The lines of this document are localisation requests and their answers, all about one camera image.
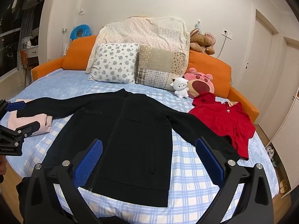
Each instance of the white wall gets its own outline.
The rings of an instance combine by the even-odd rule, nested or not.
[[[81,8],[85,9],[83,16],[79,16]],[[222,30],[232,32],[233,39],[226,40],[219,59],[232,67],[233,86],[238,87],[250,51],[255,9],[273,24],[279,36],[299,40],[299,23],[285,0],[55,0],[50,16],[47,56],[48,59],[60,56],[62,28],[68,29],[66,42],[71,30],[80,24],[88,24],[92,34],[96,35],[104,25],[135,15],[180,17],[185,20],[188,30],[201,19],[202,31],[210,32],[216,38],[216,56],[225,38],[221,35]]]
[[[39,64],[43,64],[48,61],[48,32],[53,2],[54,0],[44,0],[44,6],[41,12],[38,34]]]

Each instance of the jacket pocket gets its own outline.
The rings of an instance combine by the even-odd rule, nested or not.
[[[149,172],[155,174],[155,150],[154,142],[150,141],[148,144],[149,148]]]

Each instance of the person's hand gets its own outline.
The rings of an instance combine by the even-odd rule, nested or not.
[[[0,155],[0,175],[6,174],[6,158]]]

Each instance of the black zip-up hoodie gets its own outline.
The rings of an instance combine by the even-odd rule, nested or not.
[[[47,151],[44,166],[72,160],[98,138],[103,153],[83,188],[133,204],[167,207],[171,129],[192,145],[203,136],[227,160],[240,159],[232,145],[194,115],[125,89],[63,100],[35,99],[18,110],[17,117],[42,113],[54,118],[74,114]]]

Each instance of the brown stuffed bear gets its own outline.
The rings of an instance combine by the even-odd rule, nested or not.
[[[194,29],[190,32],[190,49],[196,52],[203,52],[208,55],[215,54],[213,45],[216,40],[210,33],[205,33],[205,35],[200,34],[199,29]]]

